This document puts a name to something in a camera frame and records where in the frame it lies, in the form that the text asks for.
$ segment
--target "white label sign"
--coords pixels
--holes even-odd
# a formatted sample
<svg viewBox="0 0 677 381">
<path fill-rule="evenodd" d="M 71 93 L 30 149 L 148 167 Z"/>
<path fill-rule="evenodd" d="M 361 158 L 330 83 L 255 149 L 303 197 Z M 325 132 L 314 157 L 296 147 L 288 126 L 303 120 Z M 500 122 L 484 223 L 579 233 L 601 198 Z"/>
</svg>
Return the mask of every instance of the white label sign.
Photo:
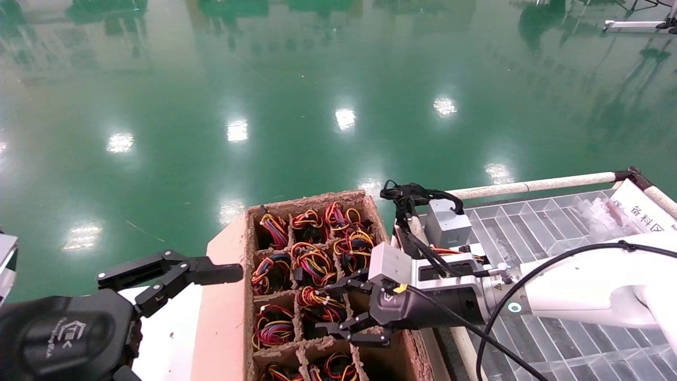
<svg viewBox="0 0 677 381">
<path fill-rule="evenodd" d="M 630 180 L 623 181 L 611 200 L 644 233 L 677 230 L 677 221 Z"/>
</svg>

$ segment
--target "gray sensor box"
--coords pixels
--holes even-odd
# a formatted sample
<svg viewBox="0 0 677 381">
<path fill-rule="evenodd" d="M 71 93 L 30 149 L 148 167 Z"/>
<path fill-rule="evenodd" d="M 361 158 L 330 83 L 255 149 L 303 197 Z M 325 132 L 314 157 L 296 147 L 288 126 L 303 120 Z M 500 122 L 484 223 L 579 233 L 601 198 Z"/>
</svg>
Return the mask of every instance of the gray sensor box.
<svg viewBox="0 0 677 381">
<path fill-rule="evenodd" d="M 465 214 L 454 213 L 453 201 L 431 200 L 425 222 L 428 241 L 438 247 L 465 245 L 473 227 Z"/>
</svg>

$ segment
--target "green epoxy floor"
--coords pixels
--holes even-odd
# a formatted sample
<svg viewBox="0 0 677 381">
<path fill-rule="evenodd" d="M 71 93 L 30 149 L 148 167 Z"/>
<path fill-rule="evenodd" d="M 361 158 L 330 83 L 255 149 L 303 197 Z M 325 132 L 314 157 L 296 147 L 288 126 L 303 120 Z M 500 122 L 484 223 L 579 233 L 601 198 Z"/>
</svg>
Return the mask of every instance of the green epoxy floor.
<svg viewBox="0 0 677 381">
<path fill-rule="evenodd" d="M 0 3 L 12 300 L 92 292 L 100 270 L 166 247 L 201 255 L 245 206 L 387 178 L 450 189 L 635 165 L 677 196 L 677 47 L 602 35 L 618 5 Z"/>
</svg>

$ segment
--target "colorful wire bundle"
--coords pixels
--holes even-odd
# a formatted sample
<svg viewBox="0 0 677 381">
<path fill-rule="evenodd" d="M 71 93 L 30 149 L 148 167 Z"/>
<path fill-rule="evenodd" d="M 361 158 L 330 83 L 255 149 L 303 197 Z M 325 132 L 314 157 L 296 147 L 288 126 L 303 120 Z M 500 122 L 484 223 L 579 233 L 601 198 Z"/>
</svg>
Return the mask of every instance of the colorful wire bundle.
<svg viewBox="0 0 677 381">
<path fill-rule="evenodd" d="M 270 363 L 261 371 L 259 381 L 303 381 L 303 376 L 279 363 Z"/>
<path fill-rule="evenodd" d="M 284 307 L 266 305 L 257 315 L 252 344 L 257 350 L 282 345 L 294 340 L 292 314 Z"/>
<path fill-rule="evenodd" d="M 324 287 L 333 279 L 336 281 L 334 262 L 317 246 L 299 242 L 292 246 L 292 270 L 294 278 L 302 285 Z"/>
<path fill-rule="evenodd" d="M 302 242 L 320 243 L 329 237 L 328 225 L 313 209 L 308 209 L 304 214 L 292 218 L 291 227 L 297 230 L 297 239 Z"/>
<path fill-rule="evenodd" d="M 320 366 L 313 364 L 309 367 L 311 381 L 357 381 L 357 370 L 352 364 L 350 356 L 343 352 L 334 352 Z"/>
<path fill-rule="evenodd" d="M 273 237 L 273 244 L 271 245 L 274 249 L 282 250 L 287 246 L 289 238 L 287 237 L 286 223 L 283 219 L 279 217 L 274 217 L 270 213 L 265 213 L 261 217 L 259 222 L 265 230 L 268 230 L 270 235 Z"/>
<path fill-rule="evenodd" d="M 287 253 L 266 257 L 252 274 L 254 295 L 268 295 L 292 287 L 292 258 Z"/>
<path fill-rule="evenodd" d="M 336 230 L 343 230 L 348 227 L 348 221 L 346 221 L 343 215 L 343 207 L 338 201 L 334 201 L 329 204 L 327 209 L 324 210 L 324 221 L 329 225 L 329 227 Z"/>
<path fill-rule="evenodd" d="M 431 245 L 431 248 L 435 253 L 438 253 L 439 256 L 444 257 L 444 256 L 453 256 L 454 254 L 463 254 L 463 252 L 459 252 L 458 250 L 453 250 L 453 249 L 443 249 L 442 247 L 437 247 L 435 245 Z M 484 258 L 481 256 L 475 256 L 475 260 L 478 261 L 479 263 L 484 263 Z"/>
<path fill-rule="evenodd" d="M 346 275 L 352 275 L 358 269 L 369 266 L 374 240 L 362 222 L 359 211 L 354 208 L 346 210 L 345 219 L 350 225 L 343 231 L 344 239 L 334 244 L 334 255 L 341 262 Z"/>
<path fill-rule="evenodd" d="M 344 302 L 328 296 L 323 298 L 310 286 L 301 289 L 297 302 L 303 316 L 314 323 L 342 323 L 348 317 Z"/>
</svg>

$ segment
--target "black cable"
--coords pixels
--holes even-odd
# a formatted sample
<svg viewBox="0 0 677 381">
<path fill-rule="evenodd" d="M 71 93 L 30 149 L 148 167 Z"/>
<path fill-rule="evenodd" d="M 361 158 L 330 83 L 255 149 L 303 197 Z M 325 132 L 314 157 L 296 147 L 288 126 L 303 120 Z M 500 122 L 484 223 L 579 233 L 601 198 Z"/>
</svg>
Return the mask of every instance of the black cable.
<svg viewBox="0 0 677 381">
<path fill-rule="evenodd" d="M 596 250 L 596 249 L 624 249 L 628 252 L 634 252 L 635 250 L 642 250 L 644 252 L 661 254 L 663 256 L 669 256 L 669 257 L 677 259 L 677 253 L 671 252 L 670 250 L 660 249 L 658 247 L 653 247 L 653 246 L 635 245 L 635 244 L 627 243 L 625 241 L 618 241 L 617 243 L 595 243 L 593 245 L 577 247 L 577 248 L 575 248 L 573 250 L 569 250 L 568 252 L 561 254 L 557 257 L 553 257 L 549 261 L 541 264 L 539 267 L 535 268 L 530 273 L 524 275 L 522 277 L 522 279 L 520 279 L 517 283 L 515 283 L 515 285 L 512 288 L 510 288 L 510 290 L 508 290 L 508 292 L 503 297 L 503 299 L 501 299 L 501 301 L 496 305 L 496 309 L 494 310 L 491 317 L 489 318 L 489 321 L 487 322 L 487 326 L 486 326 L 486 328 L 484 329 L 484 332 L 483 332 L 484 336 L 481 336 L 482 340 L 480 341 L 479 348 L 477 349 L 477 362 L 475 363 L 475 373 L 477 375 L 478 380 L 482 381 L 482 376 L 481 376 L 481 373 L 482 373 L 481 372 L 481 370 L 482 370 L 482 356 L 484 354 L 484 348 L 487 346 L 487 342 L 496 346 L 493 342 L 486 340 L 485 337 L 488 336 L 489 333 L 492 331 L 492 327 L 494 326 L 496 319 L 498 319 L 498 315 L 500 314 L 501 310 L 503 309 L 503 306 L 505 306 L 505 304 L 508 302 L 508 300 L 513 295 L 515 295 L 517 293 L 517 291 L 520 288 L 522 288 L 527 282 L 529 282 L 533 278 L 537 277 L 543 270 L 547 269 L 548 267 L 552 266 L 553 264 L 556 264 L 557 262 L 560 262 L 560 261 L 563 261 L 567 258 L 570 258 L 570 257 L 572 257 L 576 254 L 580 254 L 580 253 L 583 253 L 583 252 L 589 252 L 590 250 Z"/>
<path fill-rule="evenodd" d="M 481 329 L 479 329 L 478 327 L 476 327 L 474 324 L 467 321 L 466 319 L 463 319 L 459 314 L 450 310 L 444 304 L 436 301 L 435 299 L 432 299 L 430 296 L 426 295 L 423 291 L 419 290 L 418 288 L 412 287 L 411 285 L 407 286 L 407 290 L 413 292 L 414 294 L 420 296 L 421 298 L 424 298 L 429 303 L 431 303 L 433 306 L 436 306 L 437 308 L 439 308 L 443 312 L 453 316 L 456 320 L 461 322 L 461 324 L 463 324 L 463 326 L 465 326 L 465 328 L 471 330 L 474 334 L 476 334 L 480 338 L 482 338 L 482 343 L 489 342 L 491 345 L 495 346 L 498 350 L 503 352 L 506 356 L 510 357 L 510 359 L 512 359 L 514 362 L 518 363 L 521 367 L 526 369 L 526 371 L 529 372 L 533 377 L 535 377 L 536 380 L 548 381 L 548 379 L 545 376 L 543 376 L 538 370 L 534 369 L 526 361 L 522 360 L 522 358 L 520 358 L 520 356 L 516 355 L 510 349 L 507 349 L 503 344 L 499 343 L 498 341 L 496 341 L 496 339 L 489 336 L 489 334 L 482 332 Z"/>
<path fill-rule="evenodd" d="M 443 260 L 438 253 L 435 253 L 428 245 L 418 239 L 417 236 L 413 235 L 412 233 L 408 233 L 407 238 L 410 239 L 414 245 L 416 245 L 416 247 L 421 251 L 421 254 L 423 254 L 428 262 L 433 265 L 433 268 L 439 273 L 440 277 L 448 278 L 450 275 L 455 277 L 463 276 L 463 274 L 452 269 L 452 267 L 445 260 Z"/>
</svg>

